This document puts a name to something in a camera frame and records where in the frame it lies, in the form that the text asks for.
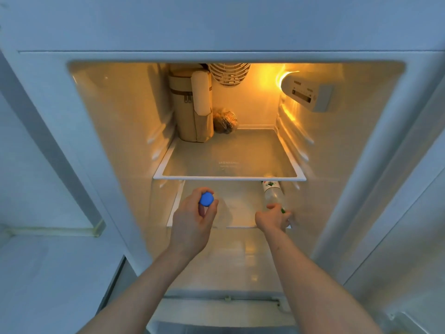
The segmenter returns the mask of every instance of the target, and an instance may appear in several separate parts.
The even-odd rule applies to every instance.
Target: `blue round object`
[[[199,200],[199,203],[205,207],[209,207],[210,204],[213,202],[213,195],[210,192],[205,192],[201,196],[201,199]]]

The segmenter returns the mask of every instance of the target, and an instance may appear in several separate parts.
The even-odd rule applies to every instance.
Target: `white label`
[[[270,189],[271,187],[277,187],[277,188],[281,189],[281,186],[280,186],[279,182],[273,182],[271,180],[263,181],[263,190],[264,190],[264,192],[266,192],[266,190]]]

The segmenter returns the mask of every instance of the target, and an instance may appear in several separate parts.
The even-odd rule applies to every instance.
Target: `thermostat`
[[[334,86],[318,83],[299,76],[298,72],[287,74],[281,81],[281,90],[309,111],[325,112]]]

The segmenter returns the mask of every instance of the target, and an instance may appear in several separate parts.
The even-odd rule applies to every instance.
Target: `hand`
[[[258,211],[255,213],[256,226],[264,233],[271,230],[286,231],[289,226],[291,213],[282,213],[281,204],[268,204],[269,211]]]
[[[169,249],[185,255],[189,261],[207,245],[217,212],[218,200],[215,199],[204,214],[199,200],[205,192],[214,194],[208,187],[196,188],[173,214]]]

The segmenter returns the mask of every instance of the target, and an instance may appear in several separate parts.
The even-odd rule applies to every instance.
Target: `plastic-wrapped food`
[[[229,134],[238,128],[238,120],[233,112],[227,109],[214,109],[213,129],[218,134]]]

